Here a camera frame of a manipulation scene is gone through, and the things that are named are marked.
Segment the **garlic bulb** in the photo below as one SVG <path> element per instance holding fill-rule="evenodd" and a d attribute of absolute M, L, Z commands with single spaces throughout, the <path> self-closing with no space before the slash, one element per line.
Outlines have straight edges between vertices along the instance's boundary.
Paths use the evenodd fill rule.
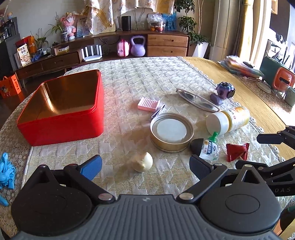
<path fill-rule="evenodd" d="M 153 157 L 148 153 L 144 153 L 142 155 L 135 155 L 131 159 L 131 166 L 137 172 L 145 172 L 148 171 L 153 165 Z"/>

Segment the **pink suitcase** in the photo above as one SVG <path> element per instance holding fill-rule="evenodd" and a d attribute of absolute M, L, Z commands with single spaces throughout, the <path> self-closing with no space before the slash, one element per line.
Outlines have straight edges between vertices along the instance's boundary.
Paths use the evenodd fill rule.
<path fill-rule="evenodd" d="M 126 57 L 129 55 L 129 42 L 121 39 L 120 42 L 117 43 L 117 54 L 119 57 Z"/>

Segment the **purple kettlebell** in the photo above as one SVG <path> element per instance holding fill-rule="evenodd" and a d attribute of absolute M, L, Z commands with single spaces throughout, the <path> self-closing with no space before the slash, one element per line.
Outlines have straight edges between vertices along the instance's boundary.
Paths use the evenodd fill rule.
<path fill-rule="evenodd" d="M 142 44 L 135 44 L 134 43 L 134 39 L 135 38 L 141 38 L 143 39 L 143 43 Z M 131 47 L 131 54 L 134 56 L 134 57 L 142 57 L 143 55 L 145 55 L 145 37 L 144 36 L 133 36 L 131 39 L 131 44 L 132 44 L 132 47 Z"/>

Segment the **pink teddy bear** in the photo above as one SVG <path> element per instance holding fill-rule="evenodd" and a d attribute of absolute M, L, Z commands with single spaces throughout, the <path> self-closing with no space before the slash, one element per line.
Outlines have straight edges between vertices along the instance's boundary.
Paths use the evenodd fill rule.
<path fill-rule="evenodd" d="M 70 13 L 70 14 L 67 14 L 66 17 L 62 17 L 60 21 L 63 23 L 63 27 L 65 31 L 70 36 L 69 40 L 74 39 L 75 38 L 74 33 L 76 32 L 76 28 L 73 26 L 75 22 L 75 16 L 72 13 Z"/>

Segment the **bottle label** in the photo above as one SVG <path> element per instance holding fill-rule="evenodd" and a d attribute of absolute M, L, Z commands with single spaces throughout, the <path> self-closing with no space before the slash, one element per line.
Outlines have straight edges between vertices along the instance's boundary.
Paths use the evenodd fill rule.
<path fill-rule="evenodd" d="M 214 158 L 216 156 L 218 156 L 218 146 L 215 142 L 205 139 L 200 154 L 200 158 L 205 160 L 211 160 L 210 158 Z"/>
<path fill-rule="evenodd" d="M 244 107 L 222 111 L 229 119 L 229 128 L 227 132 L 238 129 L 249 122 L 249 111 Z"/>

